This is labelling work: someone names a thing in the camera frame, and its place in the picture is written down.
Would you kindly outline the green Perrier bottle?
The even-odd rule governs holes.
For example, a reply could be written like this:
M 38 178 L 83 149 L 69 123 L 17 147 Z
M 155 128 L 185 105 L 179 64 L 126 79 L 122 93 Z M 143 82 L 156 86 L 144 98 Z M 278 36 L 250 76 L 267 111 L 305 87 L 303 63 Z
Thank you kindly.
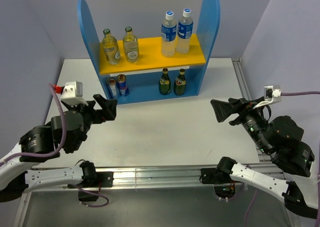
M 173 92 L 177 96 L 182 96 L 186 90 L 186 77 L 185 69 L 181 68 L 179 70 L 178 76 L 175 78 L 173 85 Z
M 168 95 L 171 91 L 171 80 L 167 68 L 162 69 L 162 75 L 158 82 L 158 90 L 161 95 Z

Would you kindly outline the blue and yellow shelf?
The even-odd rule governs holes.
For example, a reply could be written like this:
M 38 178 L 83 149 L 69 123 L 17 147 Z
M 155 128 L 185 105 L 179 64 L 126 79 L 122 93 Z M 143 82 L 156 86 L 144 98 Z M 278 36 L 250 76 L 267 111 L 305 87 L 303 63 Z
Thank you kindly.
M 107 79 L 111 74 L 124 73 L 129 94 L 118 99 L 119 104 L 157 101 L 176 98 L 173 92 L 160 94 L 158 82 L 161 70 L 167 68 L 173 81 L 182 67 L 186 67 L 186 90 L 183 97 L 197 96 L 200 92 L 212 50 L 218 35 L 221 18 L 220 0 L 202 0 L 196 32 L 190 38 L 187 54 L 175 53 L 172 57 L 161 54 L 161 38 L 141 38 L 138 41 L 140 57 L 137 63 L 122 58 L 117 65 L 107 62 L 102 44 L 86 0 L 77 1 L 77 17 L 82 39 L 94 70 L 107 98 L 110 94 Z

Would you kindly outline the Chang soda water bottle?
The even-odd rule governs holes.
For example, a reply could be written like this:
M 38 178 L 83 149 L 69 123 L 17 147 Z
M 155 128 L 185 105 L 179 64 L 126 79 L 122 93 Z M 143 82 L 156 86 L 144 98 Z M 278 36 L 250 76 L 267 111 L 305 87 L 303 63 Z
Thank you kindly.
M 133 29 L 130 26 L 125 28 L 125 35 L 122 39 L 125 58 L 130 63 L 136 63 L 139 59 L 139 42 Z
M 121 60 L 120 49 L 117 39 L 111 35 L 111 31 L 108 28 L 103 30 L 102 47 L 105 57 L 109 64 L 117 65 Z

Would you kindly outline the Pocari Sweat bottle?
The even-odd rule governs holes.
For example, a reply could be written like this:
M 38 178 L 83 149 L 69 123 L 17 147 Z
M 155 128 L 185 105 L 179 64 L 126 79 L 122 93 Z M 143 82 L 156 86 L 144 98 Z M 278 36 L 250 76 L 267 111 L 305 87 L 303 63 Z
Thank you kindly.
M 164 57 L 172 57 L 175 54 L 177 36 L 177 22 L 174 12 L 169 10 L 165 13 L 165 19 L 161 25 L 161 54 Z
M 175 50 L 179 54 L 187 54 L 190 49 L 190 39 L 193 32 L 194 21 L 191 17 L 192 10 L 185 8 L 182 17 L 178 20 L 177 43 Z

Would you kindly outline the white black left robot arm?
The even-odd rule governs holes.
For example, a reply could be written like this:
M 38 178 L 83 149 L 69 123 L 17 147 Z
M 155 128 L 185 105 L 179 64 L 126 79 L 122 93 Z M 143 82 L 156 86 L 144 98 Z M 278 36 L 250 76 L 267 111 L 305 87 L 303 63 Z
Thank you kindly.
M 32 170 L 41 163 L 60 157 L 60 151 L 72 154 L 87 140 L 92 125 L 115 120 L 116 99 L 100 94 L 93 100 L 82 97 L 54 96 L 60 115 L 45 125 L 39 125 L 23 135 L 10 153 L 0 160 L 0 201 L 10 202 L 28 192 L 59 185 L 93 187 L 98 183 L 94 163 L 85 160 L 73 167 Z

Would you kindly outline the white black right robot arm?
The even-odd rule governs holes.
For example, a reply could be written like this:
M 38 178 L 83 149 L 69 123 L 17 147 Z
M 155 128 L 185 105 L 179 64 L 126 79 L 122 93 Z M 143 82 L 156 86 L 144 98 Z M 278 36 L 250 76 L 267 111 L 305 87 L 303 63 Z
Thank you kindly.
M 237 114 L 229 124 L 242 125 L 256 147 L 290 179 L 272 178 L 226 156 L 220 159 L 213 171 L 213 179 L 218 184 L 244 182 L 274 196 L 294 214 L 318 221 L 318 171 L 312 149 L 302 141 L 304 130 L 288 115 L 278 116 L 272 121 L 265 119 L 264 108 L 259 106 L 262 100 L 229 98 L 225 102 L 212 99 L 210 104 L 219 123 Z

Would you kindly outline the Red Bull can left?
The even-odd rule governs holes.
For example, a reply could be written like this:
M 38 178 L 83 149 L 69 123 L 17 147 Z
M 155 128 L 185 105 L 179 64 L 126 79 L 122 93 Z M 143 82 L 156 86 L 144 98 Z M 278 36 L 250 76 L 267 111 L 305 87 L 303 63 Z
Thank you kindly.
M 118 99 L 120 97 L 117 81 L 114 77 L 109 77 L 106 80 L 106 86 L 111 99 Z

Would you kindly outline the red bull can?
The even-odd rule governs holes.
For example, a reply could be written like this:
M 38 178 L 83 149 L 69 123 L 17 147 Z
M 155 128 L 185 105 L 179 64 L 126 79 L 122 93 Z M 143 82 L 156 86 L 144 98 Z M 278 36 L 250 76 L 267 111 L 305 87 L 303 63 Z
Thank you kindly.
M 122 96 L 127 96 L 130 93 L 127 83 L 127 77 L 124 74 L 119 74 L 116 80 L 120 94 Z
M 106 86 L 111 99 L 118 99 L 120 97 L 117 81 L 114 77 L 109 77 L 106 80 Z

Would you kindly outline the Red Bull can right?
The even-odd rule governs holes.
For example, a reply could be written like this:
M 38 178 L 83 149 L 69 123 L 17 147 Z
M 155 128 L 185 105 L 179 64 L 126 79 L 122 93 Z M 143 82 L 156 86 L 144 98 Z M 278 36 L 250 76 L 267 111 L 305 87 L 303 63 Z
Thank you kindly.
M 127 96 L 130 93 L 127 83 L 127 77 L 124 74 L 119 74 L 116 80 L 120 94 L 122 96 Z

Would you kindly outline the aluminium rail frame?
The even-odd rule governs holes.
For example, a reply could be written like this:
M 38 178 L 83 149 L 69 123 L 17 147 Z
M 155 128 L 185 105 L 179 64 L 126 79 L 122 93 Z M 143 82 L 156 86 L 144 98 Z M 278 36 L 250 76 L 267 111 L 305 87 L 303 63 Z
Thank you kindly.
M 200 170 L 231 157 L 274 178 L 283 173 L 260 154 L 241 126 L 216 121 L 211 99 L 248 95 L 240 62 L 212 58 L 200 94 L 194 97 L 121 104 L 115 121 L 94 125 L 74 154 L 41 164 L 43 171 L 69 167 L 79 159 L 99 172 L 113 172 L 103 188 L 110 203 L 87 208 L 76 189 L 49 187 L 22 196 L 16 227 L 298 227 L 298 217 L 282 203 L 237 184 L 228 202 L 213 185 L 199 181 Z

